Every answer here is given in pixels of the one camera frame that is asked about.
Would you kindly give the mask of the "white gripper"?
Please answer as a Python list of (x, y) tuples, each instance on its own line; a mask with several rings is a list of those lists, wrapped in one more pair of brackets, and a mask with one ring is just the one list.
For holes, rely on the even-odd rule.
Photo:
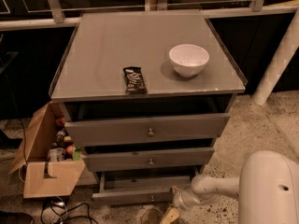
[(194, 206), (198, 206), (202, 203), (202, 200), (192, 191), (191, 186), (173, 186), (171, 191), (173, 193), (173, 205), (175, 207), (169, 207), (166, 210), (160, 224), (172, 224), (179, 218), (179, 211), (191, 210)]

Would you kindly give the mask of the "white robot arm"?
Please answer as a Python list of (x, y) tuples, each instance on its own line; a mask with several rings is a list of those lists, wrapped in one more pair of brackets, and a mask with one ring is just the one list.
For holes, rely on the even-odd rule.
[(188, 186), (173, 188), (172, 206), (160, 224), (171, 224), (182, 211), (220, 195), (238, 200), (238, 224), (299, 224), (299, 165), (261, 150), (245, 160), (239, 177), (197, 175)]

